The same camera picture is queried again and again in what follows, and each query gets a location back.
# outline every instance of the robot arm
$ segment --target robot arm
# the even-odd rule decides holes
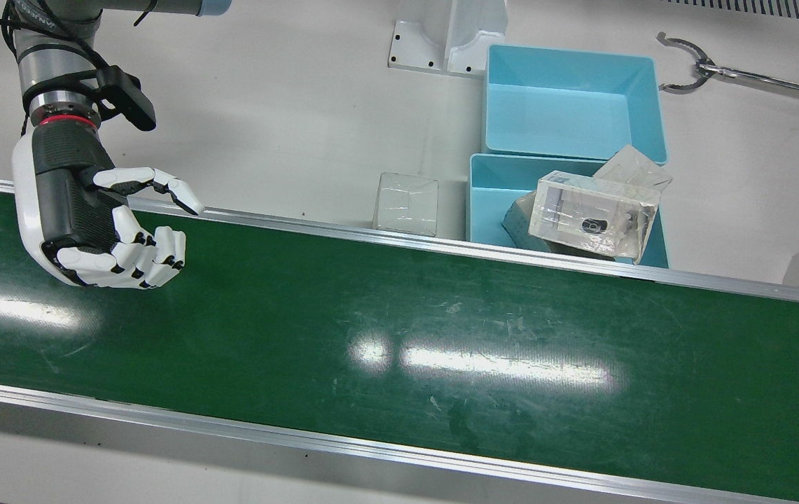
[[[187,183],[159,169],[114,166],[99,140],[102,121],[122,115],[155,127],[140,82],[92,49],[102,9],[219,14],[230,0],[9,0],[1,21],[19,64],[24,135],[13,153],[20,236],[25,249],[64,283],[149,289],[175,277],[185,235],[144,230],[126,197],[144,188],[204,211]]]

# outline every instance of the green conveyor belt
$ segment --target green conveyor belt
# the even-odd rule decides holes
[[[165,215],[67,287],[0,194],[0,384],[799,501],[799,303]]]

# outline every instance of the white floor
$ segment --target white floor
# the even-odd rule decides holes
[[[716,63],[799,82],[799,20],[656,0],[508,2],[509,43],[648,55],[660,81],[687,82],[688,54],[655,40],[666,31]],[[461,239],[480,82],[387,68],[395,12],[390,0],[235,1],[221,18],[152,14],[137,28],[134,13],[108,12],[96,47],[141,78],[159,128],[140,133],[116,119],[102,128],[105,146],[120,166],[181,176],[210,207],[358,226],[370,225],[381,172],[428,176],[440,181],[438,234]],[[799,96],[710,82],[661,99],[674,175],[662,204],[672,267],[779,283],[799,252]],[[15,62],[0,39],[0,179],[9,179],[21,120]],[[22,453],[30,456],[16,460],[36,467],[63,457],[82,475],[118,467],[110,487],[165,472],[127,480],[152,502],[182,501],[172,489],[249,501],[246,488],[261,482],[274,489],[263,501],[416,501],[0,435],[0,461]],[[5,471],[0,480],[14,475]],[[9,482],[18,485],[0,484],[0,501],[11,504],[53,501],[39,489],[63,485]]]

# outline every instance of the blue plastic container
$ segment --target blue plastic container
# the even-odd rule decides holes
[[[475,154],[471,156],[471,173],[468,178],[467,240],[487,245],[515,246],[511,236],[502,227],[505,212],[514,200],[536,190],[539,179],[558,169],[576,175],[595,175],[604,162],[596,160],[570,160],[556,157],[505,156]],[[618,259],[630,263],[630,259]],[[642,255],[642,265],[669,267],[664,243],[661,213],[655,217],[651,236]]]
[[[632,144],[667,160],[649,57],[520,45],[489,48],[483,150],[609,160]]]

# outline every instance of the black cable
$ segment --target black cable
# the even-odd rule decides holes
[[[134,22],[133,26],[140,25],[140,22],[142,22],[142,20],[144,20],[144,18],[147,17],[147,14],[152,13],[153,9],[156,9],[156,3],[158,1],[159,0],[150,0],[150,3],[147,4],[147,9],[144,9],[143,13],[141,13],[141,15],[137,17],[137,20],[136,22]]]
[[[76,42],[76,45],[78,45],[78,47],[82,48],[82,50],[85,51],[85,54],[88,55],[88,59],[91,60],[91,63],[94,64],[95,67],[106,68],[110,66],[110,64],[107,63],[106,60],[104,60],[104,58],[101,57],[101,55],[98,54],[97,51],[95,51],[95,49],[91,47],[91,45],[88,45],[88,42],[85,42],[83,41],[82,38],[77,37],[75,33],[70,31],[70,29],[67,28],[65,24],[63,24],[63,21],[60,20],[59,17],[57,17],[57,14],[54,14],[53,10],[50,9],[47,2],[45,2],[44,0],[37,0],[37,1],[38,5],[41,6],[41,9],[44,10],[44,13],[47,14],[50,20],[54,22],[54,25],[57,25],[57,28],[59,28],[61,32],[66,33],[67,36],[72,38],[73,42]]]
[[[4,3],[4,12],[1,13],[1,20],[3,20],[3,22],[10,22],[10,20],[13,20],[13,12],[13,0],[7,0]],[[4,38],[4,43],[8,46],[14,57],[16,57],[16,47],[13,43],[13,27],[2,25],[1,37]]]
[[[13,54],[16,54],[16,48],[13,45],[13,29],[28,29],[31,32],[41,33],[41,35],[46,35],[48,37],[59,39],[59,41],[69,41],[72,42],[72,39],[69,37],[60,37],[53,31],[47,31],[47,29],[36,28],[30,24],[21,22],[21,20],[13,20],[13,19],[0,19],[0,27],[2,28],[2,32],[4,33],[4,42],[10,48],[10,51]]]

